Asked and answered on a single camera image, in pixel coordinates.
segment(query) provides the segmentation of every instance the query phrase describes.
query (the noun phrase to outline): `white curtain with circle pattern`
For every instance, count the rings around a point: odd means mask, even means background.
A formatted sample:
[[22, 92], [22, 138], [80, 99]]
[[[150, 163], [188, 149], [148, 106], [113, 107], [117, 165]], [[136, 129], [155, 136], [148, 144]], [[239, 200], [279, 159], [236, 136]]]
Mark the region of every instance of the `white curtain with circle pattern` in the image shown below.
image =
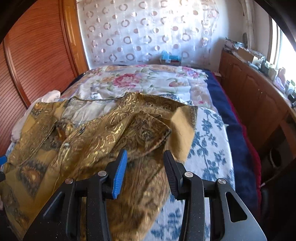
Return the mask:
[[182, 65], [209, 65], [214, 0], [83, 0], [77, 9], [90, 69], [159, 63], [163, 50]]

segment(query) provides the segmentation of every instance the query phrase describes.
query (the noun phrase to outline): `white cloth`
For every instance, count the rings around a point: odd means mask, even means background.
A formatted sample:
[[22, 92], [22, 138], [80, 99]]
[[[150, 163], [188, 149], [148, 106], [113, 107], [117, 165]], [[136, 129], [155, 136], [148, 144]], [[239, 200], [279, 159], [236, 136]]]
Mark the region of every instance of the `white cloth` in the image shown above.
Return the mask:
[[63, 112], [63, 118], [71, 120], [75, 127], [108, 114], [118, 104], [114, 100], [83, 101], [72, 98]]
[[33, 109], [34, 105], [38, 102], [45, 102], [45, 103], [51, 103], [56, 102], [61, 97], [61, 92], [57, 90], [53, 90], [48, 92], [46, 95], [38, 98], [35, 100], [30, 107], [26, 110], [25, 114], [22, 118], [20, 118], [17, 123], [14, 125], [11, 133], [11, 141], [12, 142], [18, 142], [20, 139], [20, 135], [22, 132], [22, 127], [24, 126], [24, 123], [26, 119], [28, 118], [28, 115], [30, 114], [31, 110]]

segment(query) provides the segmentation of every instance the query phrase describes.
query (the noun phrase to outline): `window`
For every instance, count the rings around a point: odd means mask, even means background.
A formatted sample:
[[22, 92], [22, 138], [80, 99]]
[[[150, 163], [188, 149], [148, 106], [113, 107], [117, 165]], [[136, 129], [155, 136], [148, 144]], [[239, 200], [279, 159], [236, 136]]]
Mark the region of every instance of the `window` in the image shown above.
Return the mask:
[[281, 46], [279, 50], [279, 59], [277, 62], [277, 69], [286, 69], [286, 80], [296, 81], [296, 52], [292, 47], [286, 35], [281, 33]]
[[296, 52], [272, 18], [270, 18], [270, 45], [267, 60], [274, 64], [277, 69], [286, 69], [286, 80], [296, 81]]

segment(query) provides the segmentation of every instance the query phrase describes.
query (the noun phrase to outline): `floral comforter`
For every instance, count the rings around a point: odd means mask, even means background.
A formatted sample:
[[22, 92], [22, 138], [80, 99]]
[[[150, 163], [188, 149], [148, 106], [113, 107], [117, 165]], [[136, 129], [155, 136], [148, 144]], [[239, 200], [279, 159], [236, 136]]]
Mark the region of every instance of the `floral comforter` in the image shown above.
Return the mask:
[[88, 71], [62, 98], [98, 100], [122, 97], [126, 92], [174, 94], [181, 101], [217, 112], [199, 69], [167, 65], [105, 66]]

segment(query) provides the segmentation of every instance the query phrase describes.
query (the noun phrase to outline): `gold patterned cloth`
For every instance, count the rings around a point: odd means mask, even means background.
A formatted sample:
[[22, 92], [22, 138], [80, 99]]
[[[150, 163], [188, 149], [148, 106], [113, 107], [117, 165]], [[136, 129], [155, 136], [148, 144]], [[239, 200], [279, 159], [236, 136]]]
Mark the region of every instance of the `gold patterned cloth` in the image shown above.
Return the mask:
[[4, 166], [0, 195], [17, 236], [25, 232], [62, 182], [89, 178], [128, 153], [122, 189], [107, 202], [112, 239], [142, 240], [169, 192], [163, 152], [185, 162], [196, 109], [153, 95], [127, 93], [106, 115], [75, 127], [63, 118], [69, 101], [37, 103]]

